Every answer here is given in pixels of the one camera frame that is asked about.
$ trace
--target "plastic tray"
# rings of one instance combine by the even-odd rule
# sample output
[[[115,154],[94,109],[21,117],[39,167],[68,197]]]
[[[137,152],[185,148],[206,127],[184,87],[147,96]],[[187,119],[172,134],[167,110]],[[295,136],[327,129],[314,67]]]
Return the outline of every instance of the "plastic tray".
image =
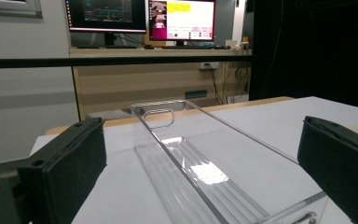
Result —
[[[318,223],[327,197],[291,158],[185,100],[132,105],[135,150],[173,223]]]

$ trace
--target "monitor screen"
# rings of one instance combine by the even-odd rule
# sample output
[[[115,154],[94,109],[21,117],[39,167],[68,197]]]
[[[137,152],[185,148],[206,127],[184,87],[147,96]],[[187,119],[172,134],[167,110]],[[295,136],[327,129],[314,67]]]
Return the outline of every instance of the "monitor screen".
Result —
[[[70,32],[146,33],[145,0],[65,0]]]
[[[213,41],[214,0],[149,0],[149,39]]]

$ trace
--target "white tabletop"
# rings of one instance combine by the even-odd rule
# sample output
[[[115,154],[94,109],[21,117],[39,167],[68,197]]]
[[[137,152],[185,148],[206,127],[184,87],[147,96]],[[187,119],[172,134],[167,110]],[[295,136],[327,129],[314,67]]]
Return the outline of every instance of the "white tabletop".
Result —
[[[358,129],[358,107],[316,97],[213,113],[294,158],[305,116],[328,119]],[[104,135],[108,165],[80,208],[74,223],[171,223],[133,150],[132,126],[105,128]],[[38,137],[32,152],[55,136]],[[338,220],[339,223],[351,223],[330,201],[320,223],[337,223]]]

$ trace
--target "wall socket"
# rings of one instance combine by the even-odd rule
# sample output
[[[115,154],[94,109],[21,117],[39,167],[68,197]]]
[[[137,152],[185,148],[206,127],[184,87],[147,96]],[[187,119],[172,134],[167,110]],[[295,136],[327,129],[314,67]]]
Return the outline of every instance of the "wall socket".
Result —
[[[213,62],[213,63],[200,63],[200,67],[199,69],[216,69],[219,68],[219,62]]]

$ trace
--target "black horizontal bar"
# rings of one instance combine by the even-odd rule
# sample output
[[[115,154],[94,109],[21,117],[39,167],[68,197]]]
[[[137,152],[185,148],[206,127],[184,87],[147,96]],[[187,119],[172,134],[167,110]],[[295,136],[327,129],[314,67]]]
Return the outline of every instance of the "black horizontal bar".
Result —
[[[93,65],[147,64],[147,63],[201,63],[251,61],[251,55],[229,56],[150,56],[150,57],[92,57],[46,59],[0,59],[0,68],[68,67]]]

